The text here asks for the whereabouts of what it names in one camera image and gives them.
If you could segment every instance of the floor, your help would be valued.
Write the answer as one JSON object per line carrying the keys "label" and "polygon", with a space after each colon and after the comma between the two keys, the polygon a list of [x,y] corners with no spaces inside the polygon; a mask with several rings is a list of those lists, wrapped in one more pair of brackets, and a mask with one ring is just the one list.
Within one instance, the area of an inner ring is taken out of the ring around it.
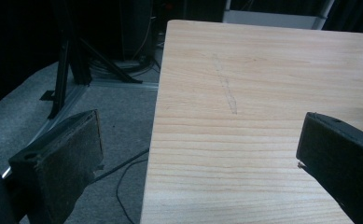
{"label": "floor", "polygon": [[[161,64],[162,50],[156,59]],[[50,65],[28,78],[0,102],[0,174],[8,168],[7,160],[26,147],[47,121],[51,102],[39,101],[55,86],[57,64]],[[145,82],[158,83],[156,65],[144,74],[132,74]],[[92,72],[93,80],[106,74]],[[68,90],[74,84],[69,78]],[[128,88],[111,83],[92,82],[66,115],[98,109],[105,158],[105,168],[98,175],[149,148],[157,91]],[[119,185],[119,199],[133,223],[140,220],[147,172],[147,154],[130,167]],[[131,223],[117,199],[117,186],[126,168],[88,186],[65,223]]]}

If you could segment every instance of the wooden table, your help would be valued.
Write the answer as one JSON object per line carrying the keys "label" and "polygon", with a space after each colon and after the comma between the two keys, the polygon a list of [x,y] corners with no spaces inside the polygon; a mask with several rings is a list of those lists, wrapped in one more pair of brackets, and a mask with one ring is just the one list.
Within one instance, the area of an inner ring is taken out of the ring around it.
{"label": "wooden table", "polygon": [[142,223],[351,223],[297,167],[306,112],[363,130],[363,34],[170,21]]}

